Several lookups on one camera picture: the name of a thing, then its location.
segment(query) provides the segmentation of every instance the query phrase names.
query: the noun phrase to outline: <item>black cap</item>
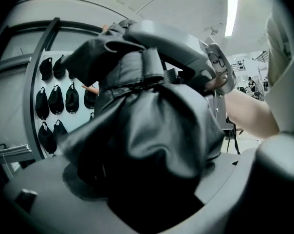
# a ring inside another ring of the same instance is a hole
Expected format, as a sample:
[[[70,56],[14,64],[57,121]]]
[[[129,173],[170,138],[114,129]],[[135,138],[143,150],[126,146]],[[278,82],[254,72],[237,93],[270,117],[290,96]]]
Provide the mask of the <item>black cap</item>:
[[[39,70],[42,74],[42,80],[48,80],[52,74],[52,57],[49,57],[42,61]]]
[[[41,145],[44,147],[44,149],[48,153],[50,154],[55,153],[57,149],[57,144],[56,144],[56,141],[54,140],[51,130],[48,128],[48,125],[46,124],[45,121],[42,123],[42,126],[39,129],[38,139]]]
[[[54,77],[56,79],[60,79],[62,78],[64,75],[65,75],[65,67],[63,65],[61,65],[61,59],[64,55],[61,55],[61,58],[59,58],[55,64],[54,64],[54,67],[53,67],[53,73],[54,73]]]
[[[84,105],[89,109],[93,109],[97,97],[98,95],[96,93],[86,89],[84,92]]]
[[[60,114],[64,110],[63,95],[58,85],[56,85],[51,91],[49,97],[49,107],[51,112],[55,115]]]
[[[55,141],[57,141],[57,139],[60,136],[66,134],[66,133],[67,133],[66,128],[64,127],[63,123],[58,119],[56,121],[56,123],[54,124],[54,130],[53,130],[53,136],[54,136]]]
[[[45,94],[44,87],[37,93],[36,96],[36,113],[40,119],[46,119],[49,116],[48,98]]]
[[[66,93],[66,110],[68,113],[75,113],[79,109],[79,94],[74,88],[74,82],[70,85]]]
[[[68,77],[69,77],[69,79],[74,79],[75,78],[74,75],[71,72],[69,72],[69,70],[68,70]]]

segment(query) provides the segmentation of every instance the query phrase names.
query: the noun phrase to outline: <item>fluorescent light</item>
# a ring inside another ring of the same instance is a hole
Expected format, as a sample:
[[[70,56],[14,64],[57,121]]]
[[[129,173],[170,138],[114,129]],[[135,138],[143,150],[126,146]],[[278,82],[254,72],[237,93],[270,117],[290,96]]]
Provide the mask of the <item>fluorescent light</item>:
[[[228,0],[228,6],[227,6],[227,23],[226,23],[226,31],[225,36],[229,37],[232,35],[236,20],[236,14],[237,14],[237,8],[238,8],[238,0]]]

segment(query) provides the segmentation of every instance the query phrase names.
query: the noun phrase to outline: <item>window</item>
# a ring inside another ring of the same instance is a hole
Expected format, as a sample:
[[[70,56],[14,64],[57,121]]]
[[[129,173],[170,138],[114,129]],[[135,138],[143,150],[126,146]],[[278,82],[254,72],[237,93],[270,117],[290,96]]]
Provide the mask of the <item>window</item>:
[[[0,73],[0,144],[27,144],[22,116],[26,66]]]
[[[44,31],[27,32],[12,36],[3,51],[0,61],[33,53],[43,32]]]
[[[52,44],[51,51],[74,51],[84,42],[95,38],[95,34],[60,30]]]

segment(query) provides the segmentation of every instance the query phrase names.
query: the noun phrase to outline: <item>ceiling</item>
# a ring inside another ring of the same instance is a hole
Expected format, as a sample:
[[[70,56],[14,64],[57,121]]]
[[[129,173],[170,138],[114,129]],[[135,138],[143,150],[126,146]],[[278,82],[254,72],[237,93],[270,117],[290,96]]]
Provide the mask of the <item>ceiling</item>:
[[[206,40],[211,27],[218,30],[212,38],[227,55],[265,50],[265,23],[273,0],[239,0],[234,31],[224,37],[227,0],[113,0],[138,14]]]

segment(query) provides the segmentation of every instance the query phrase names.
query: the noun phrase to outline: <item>hand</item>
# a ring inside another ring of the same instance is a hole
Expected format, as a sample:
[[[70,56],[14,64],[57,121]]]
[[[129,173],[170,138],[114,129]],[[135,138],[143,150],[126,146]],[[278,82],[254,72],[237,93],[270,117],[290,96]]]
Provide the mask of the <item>hand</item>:
[[[85,85],[82,85],[83,88],[85,88],[86,90],[89,90],[90,92],[92,93],[95,93],[95,94],[99,94],[99,90],[97,88],[94,88],[94,87],[87,87]]]
[[[102,32],[106,32],[108,30],[108,25],[104,25],[103,26],[103,31]],[[95,93],[95,94],[99,94],[99,90],[97,88],[94,88],[94,87],[87,87],[85,85],[82,85],[83,88],[85,88],[86,90],[89,90],[90,92],[92,93]]]
[[[214,90],[214,89],[221,87],[224,84],[224,82],[225,82],[225,80],[222,77],[217,76],[215,79],[207,82],[205,84],[205,88],[207,90]]]

